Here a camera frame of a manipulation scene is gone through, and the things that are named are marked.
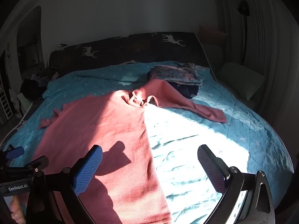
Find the pink garment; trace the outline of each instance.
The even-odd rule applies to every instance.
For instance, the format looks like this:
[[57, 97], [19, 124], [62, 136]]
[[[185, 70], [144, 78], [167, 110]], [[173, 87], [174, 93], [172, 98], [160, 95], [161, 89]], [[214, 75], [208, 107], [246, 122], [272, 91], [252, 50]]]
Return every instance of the pink garment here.
[[[80, 199], [97, 224], [168, 224], [171, 214], [159, 185], [144, 124], [144, 107], [185, 108], [214, 121], [226, 122], [222, 111], [196, 105], [164, 80], [153, 79], [133, 92], [88, 96], [55, 110], [33, 159], [49, 158], [46, 174], [71, 167], [98, 144], [104, 156]], [[67, 223], [61, 196], [57, 202]]]

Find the window curtain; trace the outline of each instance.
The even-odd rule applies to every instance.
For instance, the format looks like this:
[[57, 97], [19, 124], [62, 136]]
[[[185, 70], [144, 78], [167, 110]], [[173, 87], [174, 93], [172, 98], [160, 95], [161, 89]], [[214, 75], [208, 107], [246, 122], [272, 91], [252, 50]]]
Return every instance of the window curtain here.
[[[244, 48], [241, 0], [222, 0], [227, 62], [240, 63]], [[299, 86], [298, 25], [281, 0], [247, 0], [248, 41], [244, 65], [265, 77], [257, 112], [278, 132]]]

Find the wall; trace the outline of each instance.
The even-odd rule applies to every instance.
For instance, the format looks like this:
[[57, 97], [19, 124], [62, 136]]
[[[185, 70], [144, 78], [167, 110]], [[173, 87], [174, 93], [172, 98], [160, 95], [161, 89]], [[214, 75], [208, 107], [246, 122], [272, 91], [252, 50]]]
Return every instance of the wall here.
[[12, 31], [8, 36], [5, 48], [5, 62], [11, 89], [19, 92], [22, 85], [22, 78], [18, 63], [17, 30]]
[[215, 0], [40, 0], [44, 61], [59, 44], [217, 26]]

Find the white deer print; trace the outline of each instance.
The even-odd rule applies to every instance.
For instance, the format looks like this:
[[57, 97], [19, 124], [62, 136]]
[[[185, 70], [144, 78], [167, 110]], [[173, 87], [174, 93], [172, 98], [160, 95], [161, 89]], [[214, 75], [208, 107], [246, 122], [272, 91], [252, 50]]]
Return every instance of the white deer print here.
[[91, 50], [92, 50], [92, 47], [91, 47], [91, 46], [89, 46], [89, 47], [84, 47], [84, 48], [83, 48], [83, 51], [85, 51], [85, 52], [82, 53], [82, 56], [85, 55], [85, 56], [91, 56], [92, 58], [96, 58], [97, 55], [94, 56], [94, 53], [95, 53], [95, 52], [98, 52], [98, 51], [95, 50], [94, 52], [91, 53]]
[[167, 38], [167, 39], [163, 39], [164, 40], [163, 42], [170, 42], [173, 44], [178, 44], [180, 46], [185, 46], [180, 43], [180, 41], [183, 41], [183, 40], [175, 41], [174, 38], [172, 37], [172, 35], [162, 35], [162, 36], [163, 36], [163, 38]]
[[128, 65], [128, 64], [136, 64], [136, 63], [138, 63], [138, 62], [135, 60], [131, 60], [131, 61], [126, 61], [126, 62], [120, 63], [120, 65]]
[[127, 35], [127, 36], [115, 37], [115, 39], [122, 39], [122, 38], [127, 38], [127, 37], [129, 37], [129, 35]]

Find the green pillow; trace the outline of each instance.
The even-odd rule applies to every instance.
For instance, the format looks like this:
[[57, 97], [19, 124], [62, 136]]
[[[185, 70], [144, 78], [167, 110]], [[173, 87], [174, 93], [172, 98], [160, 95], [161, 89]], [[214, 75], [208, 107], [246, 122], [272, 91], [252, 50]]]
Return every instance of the green pillow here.
[[245, 66], [226, 63], [217, 73], [218, 78], [233, 88], [242, 99], [249, 100], [262, 86], [264, 77]]

